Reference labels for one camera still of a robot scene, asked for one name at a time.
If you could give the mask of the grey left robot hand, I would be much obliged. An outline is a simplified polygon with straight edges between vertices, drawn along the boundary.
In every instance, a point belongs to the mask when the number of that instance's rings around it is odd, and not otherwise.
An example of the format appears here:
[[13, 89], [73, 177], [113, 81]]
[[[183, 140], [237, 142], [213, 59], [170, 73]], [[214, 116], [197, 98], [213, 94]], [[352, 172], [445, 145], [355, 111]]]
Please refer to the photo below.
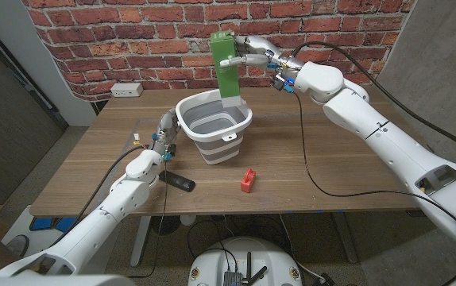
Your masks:
[[153, 139], [150, 149], [163, 155], [170, 145], [176, 143], [177, 134], [180, 130], [176, 109], [172, 108], [160, 117], [156, 129], [156, 138]]

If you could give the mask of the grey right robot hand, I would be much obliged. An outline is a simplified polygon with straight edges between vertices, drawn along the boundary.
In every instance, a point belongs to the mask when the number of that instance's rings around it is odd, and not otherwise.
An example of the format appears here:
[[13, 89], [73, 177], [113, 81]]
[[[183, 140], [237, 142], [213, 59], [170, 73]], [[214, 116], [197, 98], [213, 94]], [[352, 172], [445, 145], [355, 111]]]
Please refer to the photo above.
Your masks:
[[269, 40], [258, 36], [232, 36], [234, 39], [234, 56], [222, 56], [215, 62], [221, 68], [231, 66], [257, 66], [272, 70], [281, 79], [292, 82], [305, 63], [293, 56], [286, 56]]

